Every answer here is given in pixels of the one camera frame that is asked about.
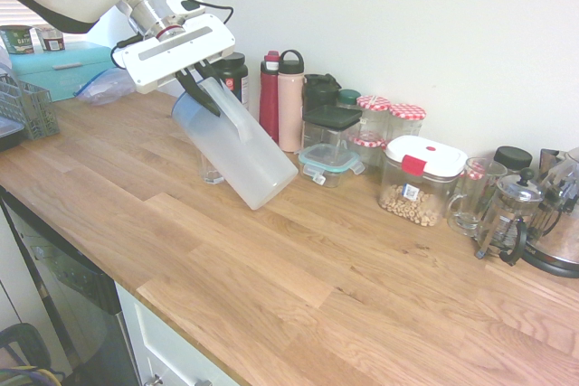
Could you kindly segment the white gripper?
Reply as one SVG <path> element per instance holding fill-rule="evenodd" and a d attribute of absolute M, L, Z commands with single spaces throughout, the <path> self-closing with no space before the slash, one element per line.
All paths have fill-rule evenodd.
<path fill-rule="evenodd" d="M 211 62 L 230 55 L 234 50 L 235 38 L 226 25 L 212 14 L 187 20 L 184 29 L 183 33 L 162 42 L 152 37 L 131 44 L 115 52 L 113 58 L 127 70 L 136 91 L 151 92 L 172 81 L 176 75 L 190 97 L 220 117 L 219 107 L 198 84 L 213 81 L 218 87 L 223 87 L 223 81 Z M 187 69 L 194 64 L 200 76 L 198 82 Z"/>

